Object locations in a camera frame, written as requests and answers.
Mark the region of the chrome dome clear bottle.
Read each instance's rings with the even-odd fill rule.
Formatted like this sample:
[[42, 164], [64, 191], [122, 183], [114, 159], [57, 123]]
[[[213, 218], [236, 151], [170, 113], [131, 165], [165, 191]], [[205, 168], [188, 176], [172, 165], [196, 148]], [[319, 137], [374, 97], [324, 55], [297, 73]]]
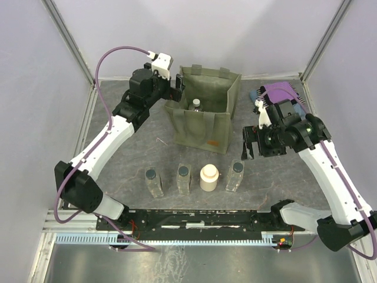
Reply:
[[195, 98], [192, 103], [189, 105], [188, 109], [190, 111], [197, 111], [197, 112], [202, 112], [203, 108], [201, 105], [201, 102], [199, 99]]

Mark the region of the green canvas bag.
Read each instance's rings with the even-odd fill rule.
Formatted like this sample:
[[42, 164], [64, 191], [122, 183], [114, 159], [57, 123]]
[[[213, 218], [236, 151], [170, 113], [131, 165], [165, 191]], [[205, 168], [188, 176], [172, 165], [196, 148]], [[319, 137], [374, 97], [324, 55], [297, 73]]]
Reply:
[[[180, 74], [185, 85], [180, 102], [169, 100], [164, 105], [173, 127], [173, 142], [226, 154], [242, 75], [201, 65], [181, 67]], [[200, 100], [202, 112], [189, 110], [195, 98]]]

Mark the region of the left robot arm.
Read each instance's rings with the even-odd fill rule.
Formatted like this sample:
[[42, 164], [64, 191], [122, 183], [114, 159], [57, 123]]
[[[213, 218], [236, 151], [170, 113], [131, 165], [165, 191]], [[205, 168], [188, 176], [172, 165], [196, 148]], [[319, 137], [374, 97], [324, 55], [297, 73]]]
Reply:
[[54, 169], [57, 198], [78, 210], [109, 218], [117, 230], [129, 226], [129, 208], [107, 196], [96, 180], [117, 149], [149, 118], [150, 108], [160, 99], [180, 101], [183, 78], [176, 85], [148, 67], [137, 69], [129, 80], [129, 89], [115, 107], [110, 121], [98, 136], [70, 162], [59, 162]]

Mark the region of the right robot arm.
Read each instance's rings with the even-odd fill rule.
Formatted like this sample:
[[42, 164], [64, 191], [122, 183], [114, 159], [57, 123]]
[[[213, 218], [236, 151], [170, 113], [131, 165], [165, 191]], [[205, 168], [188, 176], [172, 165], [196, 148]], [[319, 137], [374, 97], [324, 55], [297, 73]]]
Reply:
[[278, 231], [294, 225], [314, 232], [334, 252], [367, 235], [376, 248], [376, 211], [345, 172], [323, 121], [312, 114], [301, 118], [290, 100], [268, 107], [262, 100], [254, 104], [259, 120], [243, 128], [242, 160], [254, 159], [253, 143], [263, 157], [284, 155], [291, 148], [314, 175], [330, 207], [317, 210], [283, 200], [272, 206], [270, 225]]

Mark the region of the right clear square bottle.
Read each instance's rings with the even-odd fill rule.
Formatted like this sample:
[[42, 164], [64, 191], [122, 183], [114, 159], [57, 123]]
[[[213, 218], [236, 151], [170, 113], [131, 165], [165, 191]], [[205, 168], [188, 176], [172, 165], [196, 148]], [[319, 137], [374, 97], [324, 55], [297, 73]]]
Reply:
[[244, 161], [234, 159], [229, 167], [225, 190], [228, 192], [236, 192], [243, 180], [243, 175]]

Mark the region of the clear square bottle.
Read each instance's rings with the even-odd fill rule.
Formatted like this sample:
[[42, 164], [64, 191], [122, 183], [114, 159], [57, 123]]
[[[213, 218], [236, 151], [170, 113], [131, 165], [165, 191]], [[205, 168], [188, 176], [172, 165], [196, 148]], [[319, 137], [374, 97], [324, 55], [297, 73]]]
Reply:
[[225, 190], [228, 192], [236, 192], [243, 180], [243, 175], [244, 161], [234, 159], [229, 167]]
[[145, 170], [145, 183], [153, 198], [164, 196], [161, 177], [155, 167], [149, 167]]
[[191, 186], [191, 165], [180, 163], [176, 175], [176, 183], [178, 187], [179, 194], [189, 195]]

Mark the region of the cream cylindrical jar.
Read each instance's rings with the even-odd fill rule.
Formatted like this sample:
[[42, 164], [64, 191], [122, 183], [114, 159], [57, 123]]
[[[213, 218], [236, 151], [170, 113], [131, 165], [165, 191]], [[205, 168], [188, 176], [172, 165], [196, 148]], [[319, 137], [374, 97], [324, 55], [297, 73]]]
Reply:
[[205, 192], [212, 192], [217, 186], [219, 171], [213, 164], [205, 165], [200, 171], [200, 187]]

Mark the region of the blue folded cloth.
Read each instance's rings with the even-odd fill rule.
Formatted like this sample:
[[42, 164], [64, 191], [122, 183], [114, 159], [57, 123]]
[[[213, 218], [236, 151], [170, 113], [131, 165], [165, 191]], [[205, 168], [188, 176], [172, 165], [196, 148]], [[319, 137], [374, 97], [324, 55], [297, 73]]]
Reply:
[[[249, 94], [250, 99], [253, 103], [255, 103], [256, 100], [260, 99], [260, 96], [263, 94], [265, 89], [263, 87], [259, 88], [258, 90], [252, 90]], [[288, 93], [283, 90], [271, 90], [269, 91], [265, 96], [261, 98], [264, 105], [267, 107], [269, 105], [272, 105], [274, 103], [281, 102], [283, 100], [289, 100], [298, 115], [301, 116], [301, 118], [305, 118], [305, 111], [302, 108], [302, 106], [293, 98], [291, 94], [295, 94], [295, 97], [300, 101], [301, 104], [305, 104], [304, 100], [301, 98], [298, 93], [295, 92], [295, 90], [288, 90]]]

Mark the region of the middle clear square bottle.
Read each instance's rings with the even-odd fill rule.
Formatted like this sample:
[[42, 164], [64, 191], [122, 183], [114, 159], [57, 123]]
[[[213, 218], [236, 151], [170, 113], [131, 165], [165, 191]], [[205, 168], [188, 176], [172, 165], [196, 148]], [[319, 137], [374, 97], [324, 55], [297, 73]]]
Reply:
[[178, 187], [179, 194], [189, 195], [191, 186], [191, 165], [180, 163], [176, 175], [176, 183]]

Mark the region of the left clear square bottle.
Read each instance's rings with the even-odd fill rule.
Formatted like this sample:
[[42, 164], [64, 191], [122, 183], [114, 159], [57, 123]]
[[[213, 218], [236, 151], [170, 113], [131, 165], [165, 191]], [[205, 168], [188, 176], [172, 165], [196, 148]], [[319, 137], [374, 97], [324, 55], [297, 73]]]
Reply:
[[145, 183], [153, 198], [164, 196], [161, 177], [155, 167], [149, 167], [145, 170]]

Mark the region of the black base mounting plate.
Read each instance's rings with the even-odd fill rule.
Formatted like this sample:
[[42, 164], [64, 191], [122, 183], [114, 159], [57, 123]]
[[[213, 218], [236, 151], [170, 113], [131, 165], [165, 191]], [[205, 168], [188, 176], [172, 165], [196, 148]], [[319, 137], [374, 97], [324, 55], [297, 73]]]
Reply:
[[115, 221], [123, 231], [149, 233], [170, 230], [199, 229], [210, 231], [251, 231], [251, 232], [302, 232], [303, 228], [283, 223], [270, 210], [165, 210], [136, 209], [128, 213], [126, 220]]

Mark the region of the aluminium front rail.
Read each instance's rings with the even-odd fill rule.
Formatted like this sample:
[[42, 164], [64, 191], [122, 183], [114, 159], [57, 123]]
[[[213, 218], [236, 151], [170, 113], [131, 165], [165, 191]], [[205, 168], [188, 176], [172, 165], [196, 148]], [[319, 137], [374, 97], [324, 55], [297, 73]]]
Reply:
[[[71, 229], [86, 229], [88, 231], [114, 231], [116, 229], [119, 229], [115, 225], [115, 221], [124, 221], [128, 216], [127, 215], [125, 219], [105, 220], [104, 218], [98, 218], [93, 214], [79, 213], [78, 215], [76, 215], [73, 210], [62, 210], [60, 212], [60, 215], [62, 217], [61, 223], [63, 225], [69, 225]], [[330, 216], [328, 216], [327, 218], [321, 217], [318, 221], [315, 222], [314, 228], [307, 228], [302, 224], [294, 225], [291, 223], [288, 225], [303, 228], [304, 231], [311, 234], [334, 237], [363, 235], [363, 230], [366, 227], [364, 222], [361, 222], [360, 224], [354, 222], [351, 225], [340, 225], [335, 223], [335, 221]]]

